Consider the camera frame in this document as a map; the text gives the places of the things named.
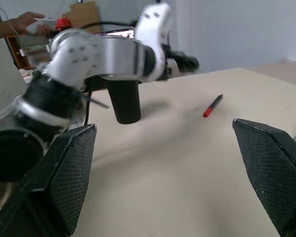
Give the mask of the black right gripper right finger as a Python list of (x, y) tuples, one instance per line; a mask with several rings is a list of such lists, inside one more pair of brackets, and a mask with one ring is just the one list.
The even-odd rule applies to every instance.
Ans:
[(250, 183), (280, 237), (296, 237), (296, 136), (244, 119), (232, 123)]

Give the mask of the thin black marker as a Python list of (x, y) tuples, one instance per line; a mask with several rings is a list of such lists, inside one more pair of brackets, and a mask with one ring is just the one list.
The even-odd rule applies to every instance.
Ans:
[(98, 106), (100, 106), (100, 107), (102, 107), (102, 108), (105, 108), (105, 109), (110, 108), (110, 106), (108, 106), (108, 105), (106, 105), (106, 104), (104, 104), (104, 103), (102, 103), (102, 102), (100, 102), (100, 101), (98, 101), (96, 99), (91, 98), (91, 99), (89, 99), (89, 101), (96, 104), (96, 105), (98, 105)]

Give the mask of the red marker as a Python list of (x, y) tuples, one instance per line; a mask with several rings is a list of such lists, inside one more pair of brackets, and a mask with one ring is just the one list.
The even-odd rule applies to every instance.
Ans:
[(206, 111), (203, 113), (203, 117), (207, 118), (211, 112), (214, 110), (214, 108), (221, 102), (223, 99), (223, 94), (219, 95), (212, 103), (211, 105), (206, 109)]

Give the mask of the red plastic object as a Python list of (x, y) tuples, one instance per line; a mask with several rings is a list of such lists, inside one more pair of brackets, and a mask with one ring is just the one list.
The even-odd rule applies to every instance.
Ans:
[(55, 30), (61, 32), (72, 27), (69, 18), (60, 18), (56, 20)]

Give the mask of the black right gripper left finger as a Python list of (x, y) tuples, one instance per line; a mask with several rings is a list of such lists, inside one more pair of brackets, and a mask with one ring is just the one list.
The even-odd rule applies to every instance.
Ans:
[(59, 136), (0, 210), (0, 237), (71, 237), (88, 189), (97, 127)]

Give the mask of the brown cardboard box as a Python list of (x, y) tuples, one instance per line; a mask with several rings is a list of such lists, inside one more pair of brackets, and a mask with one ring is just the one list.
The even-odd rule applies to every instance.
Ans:
[(63, 13), (61, 19), (62, 18), (68, 19), (73, 28), (100, 22), (98, 7), (94, 1), (71, 4), (70, 11)]

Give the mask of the white handheld controller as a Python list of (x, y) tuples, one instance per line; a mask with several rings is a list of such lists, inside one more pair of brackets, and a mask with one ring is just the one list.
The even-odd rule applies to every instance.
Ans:
[(51, 31), (53, 31), (56, 28), (56, 23), (57, 23), (57, 20), (56, 19), (50, 19), (50, 18), (38, 19), (38, 18), (35, 18), (35, 22), (33, 22), (32, 24), (30, 24), (26, 28), (26, 31), (28, 33), (30, 33), (31, 35), (36, 35), (36, 34), (38, 34), (37, 28), (40, 25), (46, 25), (46, 26), (49, 27), (49, 29)]

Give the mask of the person's bare hand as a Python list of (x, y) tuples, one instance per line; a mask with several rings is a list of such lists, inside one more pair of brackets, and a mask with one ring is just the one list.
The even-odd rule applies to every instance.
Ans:
[[(11, 25), (13, 29), (18, 34), (27, 34), (30, 33), (27, 32), (26, 28), (34, 23), (37, 19), (43, 19), (45, 16), (39, 13), (34, 12), (26, 12), (17, 18), (14, 18), (10, 20)], [(47, 25), (38, 25), (37, 26), (37, 35), (38, 36), (45, 36), (51, 33), (51, 29)]]

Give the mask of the wooden shelf unit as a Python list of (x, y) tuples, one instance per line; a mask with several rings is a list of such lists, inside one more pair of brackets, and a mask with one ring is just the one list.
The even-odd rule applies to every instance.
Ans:
[(45, 37), (9, 36), (5, 42), (18, 69), (30, 70), (50, 61), (48, 40)]

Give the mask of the black plastic cup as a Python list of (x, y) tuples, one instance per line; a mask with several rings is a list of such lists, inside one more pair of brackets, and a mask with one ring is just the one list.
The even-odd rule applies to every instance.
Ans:
[(120, 124), (132, 124), (141, 119), (138, 81), (107, 81), (116, 120)]

